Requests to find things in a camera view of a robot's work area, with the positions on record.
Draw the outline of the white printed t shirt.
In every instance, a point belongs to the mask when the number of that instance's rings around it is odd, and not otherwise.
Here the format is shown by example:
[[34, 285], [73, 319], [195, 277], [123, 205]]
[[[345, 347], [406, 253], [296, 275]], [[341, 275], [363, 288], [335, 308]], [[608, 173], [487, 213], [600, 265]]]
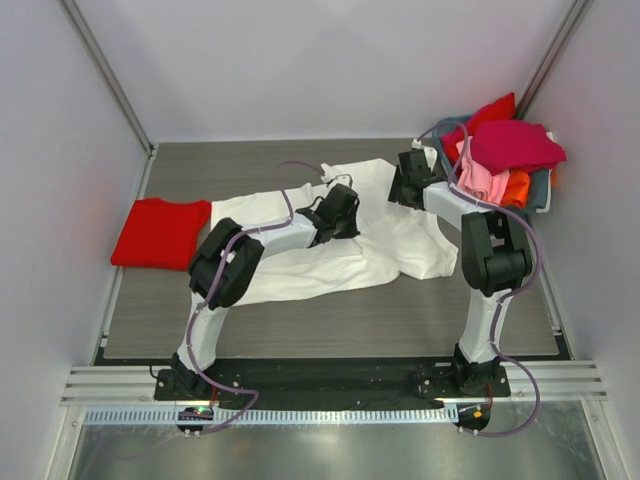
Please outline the white printed t shirt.
[[352, 176], [360, 234], [262, 261], [241, 304], [310, 299], [386, 284], [401, 274], [417, 280], [453, 274], [458, 249], [436, 216], [388, 202], [391, 163], [378, 158], [322, 168]]

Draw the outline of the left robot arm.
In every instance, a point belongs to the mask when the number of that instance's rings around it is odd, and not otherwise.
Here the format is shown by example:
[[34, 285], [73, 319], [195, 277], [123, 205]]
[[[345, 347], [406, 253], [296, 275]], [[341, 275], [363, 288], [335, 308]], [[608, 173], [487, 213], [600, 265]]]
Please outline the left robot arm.
[[157, 374], [157, 400], [204, 398], [225, 387], [206, 369], [217, 359], [217, 343], [227, 314], [244, 294], [261, 261], [333, 239], [359, 235], [358, 194], [337, 184], [308, 207], [288, 209], [281, 220], [243, 226], [220, 220], [196, 251], [188, 268], [192, 313], [170, 367]]

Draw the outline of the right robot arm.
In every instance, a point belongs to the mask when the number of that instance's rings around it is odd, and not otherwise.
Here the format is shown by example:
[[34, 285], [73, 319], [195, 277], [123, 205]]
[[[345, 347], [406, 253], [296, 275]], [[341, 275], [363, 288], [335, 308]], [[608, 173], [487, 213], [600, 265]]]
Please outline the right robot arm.
[[498, 379], [506, 313], [513, 293], [533, 270], [526, 229], [515, 214], [474, 199], [436, 175], [426, 153], [415, 148], [398, 154], [388, 200], [432, 213], [460, 233], [470, 303], [449, 377], [458, 393], [480, 396]]

